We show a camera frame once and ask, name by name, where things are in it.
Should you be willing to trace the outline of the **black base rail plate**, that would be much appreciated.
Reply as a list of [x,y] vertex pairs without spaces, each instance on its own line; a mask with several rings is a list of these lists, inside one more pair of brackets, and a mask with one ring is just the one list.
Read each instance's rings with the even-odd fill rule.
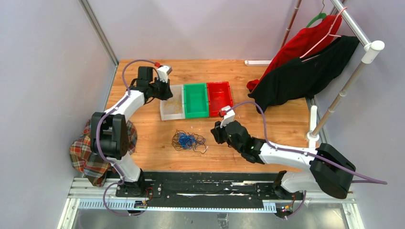
[[262,208],[265,200],[288,205],[303,198],[274,188],[276,173],[146,171],[144,178],[140,197],[151,207]]

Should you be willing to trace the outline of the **pink hanger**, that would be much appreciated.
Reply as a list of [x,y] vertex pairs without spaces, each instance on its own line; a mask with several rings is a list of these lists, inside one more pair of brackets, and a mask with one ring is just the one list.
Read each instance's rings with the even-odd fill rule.
[[340,15],[347,9],[347,7],[343,7],[342,10],[339,11],[337,14],[336,18],[334,19],[333,23],[331,24],[328,33],[326,33],[316,44],[314,44],[306,53],[304,53],[302,56],[300,56],[300,59],[304,58],[307,56],[314,48],[316,48],[320,43],[322,43],[328,36],[331,37],[341,37],[340,35],[336,35],[331,33],[334,27],[334,24],[336,23],[336,20],[340,17]]

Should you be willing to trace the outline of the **green plastic bin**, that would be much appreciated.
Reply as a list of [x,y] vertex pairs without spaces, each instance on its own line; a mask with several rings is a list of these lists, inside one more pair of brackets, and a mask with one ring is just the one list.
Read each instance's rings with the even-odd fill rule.
[[206,83],[185,84],[184,109],[185,118],[209,117],[209,103]]

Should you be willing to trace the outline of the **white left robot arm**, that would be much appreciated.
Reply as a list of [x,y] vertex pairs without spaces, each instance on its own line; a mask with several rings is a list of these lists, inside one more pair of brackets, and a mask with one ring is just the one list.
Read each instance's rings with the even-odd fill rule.
[[169,74],[172,68],[140,66],[124,96],[104,112],[91,117],[91,150],[108,162],[120,175],[119,186],[127,187],[135,197],[146,192],[143,171],[131,159],[129,152],[128,119],[152,98],[168,100],[173,96]]

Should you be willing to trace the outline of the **white translucent plastic bin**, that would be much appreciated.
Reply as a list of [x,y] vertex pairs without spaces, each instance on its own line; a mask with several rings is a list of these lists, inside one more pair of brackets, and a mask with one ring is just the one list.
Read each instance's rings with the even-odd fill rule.
[[162,121],[185,119],[183,84],[171,85],[173,97],[160,101],[160,116]]

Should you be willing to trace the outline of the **silver clothes rack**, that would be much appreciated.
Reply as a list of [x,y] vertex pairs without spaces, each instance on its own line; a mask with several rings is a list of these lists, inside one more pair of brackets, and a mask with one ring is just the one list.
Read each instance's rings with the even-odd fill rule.
[[266,115],[268,138],[281,145],[306,146],[309,106],[317,105],[319,114],[324,115],[340,90],[349,83],[346,95],[321,129],[320,141],[331,144],[345,155],[383,149],[383,113],[377,101],[383,91],[382,70],[387,53],[384,49],[371,64],[363,64],[361,59],[365,51],[359,45],[341,75],[314,99],[297,99]]

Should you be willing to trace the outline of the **black shirt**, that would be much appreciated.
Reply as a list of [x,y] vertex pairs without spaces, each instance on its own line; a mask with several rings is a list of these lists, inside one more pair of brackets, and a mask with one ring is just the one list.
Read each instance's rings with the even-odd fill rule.
[[295,58],[267,73],[248,94],[265,111],[289,100],[313,98],[337,78],[359,45],[354,36],[341,36],[304,60]]

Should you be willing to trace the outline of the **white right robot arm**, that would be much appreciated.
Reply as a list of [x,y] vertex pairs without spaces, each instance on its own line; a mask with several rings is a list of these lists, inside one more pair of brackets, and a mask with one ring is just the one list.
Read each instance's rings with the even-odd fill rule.
[[267,143],[264,139],[252,137],[238,121],[225,126],[217,121],[211,133],[216,143],[227,143],[250,163],[300,169],[300,172],[282,170],[278,173],[273,183],[273,193],[277,198],[285,199],[291,193],[308,190],[321,190],[337,199],[345,199],[348,195],[356,167],[330,144],[299,148]]

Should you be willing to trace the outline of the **grey corner wall post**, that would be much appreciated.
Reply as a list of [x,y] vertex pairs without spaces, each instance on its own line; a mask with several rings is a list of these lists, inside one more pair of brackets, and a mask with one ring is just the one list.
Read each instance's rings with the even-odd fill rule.
[[94,31],[96,32],[102,46],[104,47],[107,55],[109,56],[111,62],[118,67],[119,65],[119,60],[113,51],[113,48],[110,44],[110,42],[107,39],[107,36],[105,35],[101,24],[99,23],[96,14],[94,13],[92,6],[88,0],[79,0],[80,5],[82,6],[82,9],[84,13],[86,14],[87,18],[89,19]]

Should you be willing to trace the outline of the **red plastic bin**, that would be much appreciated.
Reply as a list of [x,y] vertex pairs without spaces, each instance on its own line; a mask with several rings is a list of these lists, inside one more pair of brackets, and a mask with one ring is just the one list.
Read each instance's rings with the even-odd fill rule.
[[210,82],[206,86],[210,117],[217,117],[223,107],[233,106],[229,82]]

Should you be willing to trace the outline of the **red shirt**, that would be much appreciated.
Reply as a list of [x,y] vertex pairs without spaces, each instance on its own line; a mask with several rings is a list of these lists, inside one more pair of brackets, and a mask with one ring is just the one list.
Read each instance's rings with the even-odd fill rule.
[[[272,62],[265,70],[263,76],[259,80],[253,80],[247,83],[246,87],[250,91],[248,97],[256,98],[259,95],[276,93],[279,84],[284,85],[285,81],[289,81],[291,78],[294,78],[295,76],[290,76],[292,72],[301,68],[303,65],[300,56],[306,53],[326,33],[328,33],[328,30],[335,18],[336,15],[329,15],[320,24],[300,30],[296,36],[294,36],[278,51]],[[342,17],[340,16],[336,20],[331,33],[337,34],[341,22]],[[333,39],[334,37],[328,36],[305,57],[310,57],[317,54],[330,45]]]

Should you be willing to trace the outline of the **plaid cloth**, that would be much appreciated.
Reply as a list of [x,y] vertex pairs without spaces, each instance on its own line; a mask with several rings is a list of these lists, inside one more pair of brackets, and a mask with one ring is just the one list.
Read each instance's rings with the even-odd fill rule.
[[90,132],[91,121],[88,120],[82,134],[70,145],[71,164],[82,172],[93,186],[102,187],[111,165],[91,151]]

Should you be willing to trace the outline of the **green hanger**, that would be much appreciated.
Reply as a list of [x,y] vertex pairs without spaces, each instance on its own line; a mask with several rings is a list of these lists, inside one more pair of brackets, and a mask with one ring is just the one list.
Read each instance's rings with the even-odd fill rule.
[[313,23],[315,23],[318,20],[324,20],[327,17],[327,14],[323,11],[325,8],[325,2],[324,0],[322,0],[322,8],[319,12],[319,14],[317,14],[306,26],[306,28],[309,28]]

